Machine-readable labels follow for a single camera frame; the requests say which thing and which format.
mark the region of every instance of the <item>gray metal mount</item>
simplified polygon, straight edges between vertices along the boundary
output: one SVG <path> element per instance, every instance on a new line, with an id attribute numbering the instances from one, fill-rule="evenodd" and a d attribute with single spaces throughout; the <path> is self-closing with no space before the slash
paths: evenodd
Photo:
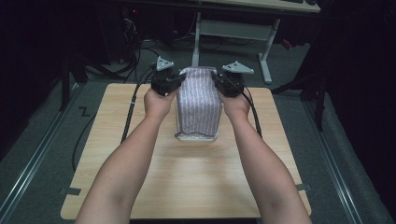
<path id="1" fill-rule="evenodd" d="M 254 74 L 253 69 L 242 65 L 238 61 L 235 61 L 234 63 L 230 63 L 228 65 L 223 65 L 222 69 L 224 71 L 231 72 L 231 73 Z"/>
<path id="2" fill-rule="evenodd" d="M 157 59 L 157 71 L 165 70 L 166 68 L 173 67 L 175 64 L 173 62 L 168 62 L 165 59 L 158 57 Z"/>

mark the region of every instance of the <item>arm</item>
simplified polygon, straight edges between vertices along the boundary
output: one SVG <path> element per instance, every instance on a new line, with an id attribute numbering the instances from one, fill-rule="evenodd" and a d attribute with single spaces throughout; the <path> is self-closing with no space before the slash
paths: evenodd
<path id="1" fill-rule="evenodd" d="M 134 200 L 149 170 L 160 125 L 176 94 L 174 91 L 163 97 L 148 90 L 144 119 L 102 165 L 76 223 L 129 223 Z"/>
<path id="2" fill-rule="evenodd" d="M 233 125 L 242 166 L 262 222 L 311 223 L 289 170 L 249 123 L 248 101 L 242 95 L 229 98 L 219 92 L 219 97 Z"/>

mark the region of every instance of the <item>forearm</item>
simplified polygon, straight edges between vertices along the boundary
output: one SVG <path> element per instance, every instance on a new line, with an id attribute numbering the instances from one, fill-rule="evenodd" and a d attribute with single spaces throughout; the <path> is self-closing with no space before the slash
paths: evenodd
<path id="1" fill-rule="evenodd" d="M 239 116 L 231 121 L 242 166 L 262 221 L 309 223 L 309 216 L 284 163 L 260 138 L 248 118 Z"/>
<path id="2" fill-rule="evenodd" d="M 149 170 L 160 125 L 161 120 L 144 118 L 107 158 L 92 184 L 78 220 L 85 219 L 89 223 L 129 222 L 134 200 Z"/>

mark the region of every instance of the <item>hand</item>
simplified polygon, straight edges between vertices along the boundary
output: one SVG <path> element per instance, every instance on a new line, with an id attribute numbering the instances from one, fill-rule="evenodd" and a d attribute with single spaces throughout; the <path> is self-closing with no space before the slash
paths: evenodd
<path id="1" fill-rule="evenodd" d="M 244 90 L 244 93 L 249 97 L 249 99 L 251 99 L 247 89 Z M 218 95 L 224 104 L 224 112 L 230 120 L 248 117 L 250 104 L 242 94 L 239 94 L 236 97 L 226 97 L 218 91 Z"/>
<path id="2" fill-rule="evenodd" d="M 155 118 L 163 120 L 171 109 L 172 100 L 178 93 L 178 89 L 172 91 L 166 96 L 161 96 L 152 88 L 145 95 L 146 118 Z"/>

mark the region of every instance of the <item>dark background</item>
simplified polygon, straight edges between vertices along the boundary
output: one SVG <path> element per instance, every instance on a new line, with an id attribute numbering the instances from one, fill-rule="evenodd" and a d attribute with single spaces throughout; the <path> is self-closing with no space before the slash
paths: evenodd
<path id="1" fill-rule="evenodd" d="M 395 214 L 394 136 L 395 2 L 320 1 L 322 15 L 344 21 L 283 20 L 276 41 L 311 43 L 296 79 L 319 74 L 348 139 L 381 200 Z M 47 98 L 62 73 L 65 55 L 78 53 L 96 63 L 127 59 L 120 9 L 51 1 L 0 2 L 0 157 L 12 147 L 29 117 Z M 191 13 L 139 8 L 139 29 L 171 44 L 173 30 L 184 34 Z M 299 89 L 318 88 L 318 82 Z"/>

